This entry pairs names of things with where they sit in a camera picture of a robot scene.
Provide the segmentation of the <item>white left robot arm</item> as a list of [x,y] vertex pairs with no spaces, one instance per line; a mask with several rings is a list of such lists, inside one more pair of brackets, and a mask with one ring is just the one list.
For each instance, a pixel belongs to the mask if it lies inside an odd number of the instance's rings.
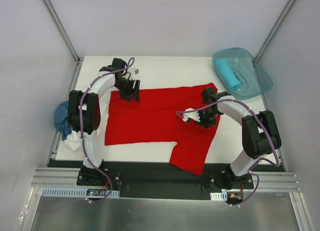
[[135,58],[129,61],[114,58],[103,66],[94,80],[83,90],[72,90],[68,96],[67,121],[80,139],[83,162],[78,173],[77,185],[110,187],[112,181],[105,173],[104,160],[98,141],[101,123],[100,100],[111,88],[117,88],[119,98],[140,102],[140,80],[135,79],[137,68],[132,68]]

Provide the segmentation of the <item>red t shirt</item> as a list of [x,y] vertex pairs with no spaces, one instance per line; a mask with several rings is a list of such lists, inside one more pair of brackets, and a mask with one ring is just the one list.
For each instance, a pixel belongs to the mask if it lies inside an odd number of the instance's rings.
[[118,91],[112,91],[104,144],[176,142],[170,164],[200,176],[218,127],[184,122],[176,112],[202,107],[201,93],[206,88],[218,90],[213,83],[143,89],[139,92],[140,102],[124,100]]

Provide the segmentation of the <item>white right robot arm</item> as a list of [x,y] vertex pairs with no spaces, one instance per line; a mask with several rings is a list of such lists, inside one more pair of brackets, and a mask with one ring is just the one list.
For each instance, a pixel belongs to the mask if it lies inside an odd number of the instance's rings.
[[201,92],[205,108],[197,112],[200,126],[212,127],[220,115],[226,115],[241,125],[243,150],[237,158],[216,176],[214,183],[222,189],[234,189],[242,184],[259,161],[273,154],[275,166],[280,165],[276,150],[282,146],[274,114],[270,110],[253,111],[230,93],[217,93],[207,87]]

